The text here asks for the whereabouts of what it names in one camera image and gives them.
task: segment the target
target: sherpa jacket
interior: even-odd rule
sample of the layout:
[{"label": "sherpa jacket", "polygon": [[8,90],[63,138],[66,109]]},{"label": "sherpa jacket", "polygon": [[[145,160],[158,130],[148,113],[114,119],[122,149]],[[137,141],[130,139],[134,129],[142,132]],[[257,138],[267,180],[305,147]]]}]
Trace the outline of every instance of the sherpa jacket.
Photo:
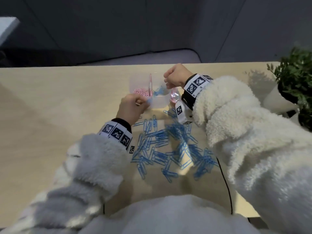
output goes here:
[{"label": "sherpa jacket", "polygon": [[[211,81],[188,103],[208,146],[227,164],[228,179],[270,231],[192,195],[145,200],[103,216],[131,159],[128,139],[109,135],[114,128],[128,131],[127,125],[107,122],[113,127],[101,131],[109,133],[85,135],[68,149],[54,187],[1,234],[312,233],[311,133],[261,108],[251,89],[230,76]],[[130,131],[123,134],[131,137]]]}]

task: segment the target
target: black cable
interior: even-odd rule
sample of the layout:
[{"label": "black cable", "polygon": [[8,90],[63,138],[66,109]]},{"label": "black cable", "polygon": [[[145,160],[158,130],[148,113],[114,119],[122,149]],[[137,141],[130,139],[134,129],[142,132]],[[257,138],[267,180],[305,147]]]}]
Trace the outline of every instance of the black cable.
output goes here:
[{"label": "black cable", "polygon": [[[223,176],[224,182],[225,182],[225,184],[227,185],[227,180],[226,180],[225,177],[224,177],[224,174],[223,174],[223,171],[222,171],[222,168],[221,168],[219,159],[218,159],[217,157],[216,157],[216,159],[217,159],[217,161],[218,161],[219,168],[220,168],[220,170],[221,170],[221,174],[222,174],[222,176]],[[228,192],[229,192],[230,203],[231,203],[231,214],[233,214],[232,197],[231,197],[231,193],[230,193],[230,189],[229,189],[229,186],[228,186],[228,185],[227,185],[227,189],[228,189]]]}]

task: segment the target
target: sleeve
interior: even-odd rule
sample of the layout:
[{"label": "sleeve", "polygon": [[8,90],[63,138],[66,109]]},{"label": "sleeve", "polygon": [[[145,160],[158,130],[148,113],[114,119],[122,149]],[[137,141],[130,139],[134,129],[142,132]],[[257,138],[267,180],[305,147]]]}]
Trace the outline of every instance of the sleeve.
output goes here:
[{"label": "sleeve", "polygon": [[310,233],[312,134],[261,108],[251,89],[231,76],[211,80],[188,104],[227,164],[228,179],[269,228]]},{"label": "sleeve", "polygon": [[123,181],[131,156],[131,126],[115,118],[97,134],[84,135],[67,152],[52,188],[42,192],[4,233],[77,233],[103,213]]}]

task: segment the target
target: plastic container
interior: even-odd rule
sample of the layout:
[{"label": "plastic container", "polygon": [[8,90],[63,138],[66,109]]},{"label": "plastic container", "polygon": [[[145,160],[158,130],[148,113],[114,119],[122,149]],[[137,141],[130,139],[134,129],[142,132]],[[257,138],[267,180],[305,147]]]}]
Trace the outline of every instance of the plastic container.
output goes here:
[{"label": "plastic container", "polygon": [[[153,91],[159,89],[161,86],[165,89],[165,95],[147,97],[150,102],[149,108],[164,108],[170,102],[170,91],[166,88],[166,83],[163,81],[163,75],[159,73],[152,73],[152,88]],[[138,74],[130,77],[129,91],[132,94],[135,89],[149,89],[149,73]]]}]

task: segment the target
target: fist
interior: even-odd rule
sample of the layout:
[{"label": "fist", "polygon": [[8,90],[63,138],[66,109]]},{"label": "fist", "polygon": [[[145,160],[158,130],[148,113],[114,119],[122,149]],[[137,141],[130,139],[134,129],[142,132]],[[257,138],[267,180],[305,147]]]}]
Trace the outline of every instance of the fist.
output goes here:
[{"label": "fist", "polygon": [[174,65],[172,68],[167,70],[163,75],[165,77],[167,89],[174,87],[184,87],[185,82],[193,75],[188,69],[185,68],[181,63]]},{"label": "fist", "polygon": [[140,115],[149,107],[146,98],[140,94],[128,94],[122,98],[116,118],[121,118],[131,126],[138,121]]}]

